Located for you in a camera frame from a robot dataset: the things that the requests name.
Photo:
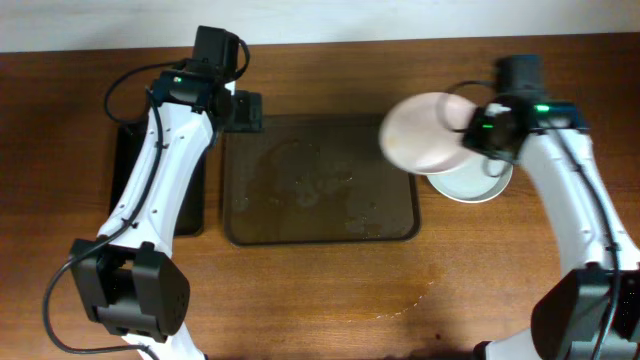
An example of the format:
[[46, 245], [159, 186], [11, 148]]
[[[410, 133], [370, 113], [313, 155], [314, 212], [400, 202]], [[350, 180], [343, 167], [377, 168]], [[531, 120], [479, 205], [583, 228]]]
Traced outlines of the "cream plate top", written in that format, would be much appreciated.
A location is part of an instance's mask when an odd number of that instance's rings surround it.
[[461, 144], [476, 104], [454, 94], [429, 92], [394, 106], [380, 125], [382, 154], [394, 166], [431, 175], [465, 165], [474, 153]]

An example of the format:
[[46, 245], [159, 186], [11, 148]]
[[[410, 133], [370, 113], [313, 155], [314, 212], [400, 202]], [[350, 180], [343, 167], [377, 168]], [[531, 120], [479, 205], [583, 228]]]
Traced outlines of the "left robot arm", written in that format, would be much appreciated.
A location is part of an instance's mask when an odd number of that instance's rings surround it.
[[262, 127], [260, 94], [238, 90], [248, 46], [201, 26], [190, 57], [162, 65], [146, 89], [141, 149], [95, 240], [74, 241], [55, 274], [73, 276], [89, 321], [144, 359], [203, 359], [185, 324], [190, 284], [172, 260], [179, 212], [191, 179], [223, 132]]

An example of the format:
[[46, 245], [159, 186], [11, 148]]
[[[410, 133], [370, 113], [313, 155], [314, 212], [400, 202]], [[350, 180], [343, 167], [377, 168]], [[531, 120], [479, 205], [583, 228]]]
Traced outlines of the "pale blue plate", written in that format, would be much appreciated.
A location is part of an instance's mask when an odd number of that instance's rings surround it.
[[445, 197], [462, 203], [482, 203], [500, 195], [510, 183], [513, 166], [477, 156], [460, 168], [428, 175], [430, 184]]

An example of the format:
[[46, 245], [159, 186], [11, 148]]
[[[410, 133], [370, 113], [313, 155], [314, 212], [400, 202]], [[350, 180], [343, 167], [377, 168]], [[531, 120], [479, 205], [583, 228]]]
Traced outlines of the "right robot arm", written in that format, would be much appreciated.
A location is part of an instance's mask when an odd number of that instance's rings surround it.
[[547, 95], [535, 55], [499, 59], [494, 91], [462, 144], [528, 174], [555, 234], [562, 278], [534, 306], [528, 329], [478, 344], [475, 358], [638, 358], [639, 249], [601, 180], [587, 123], [574, 104]]

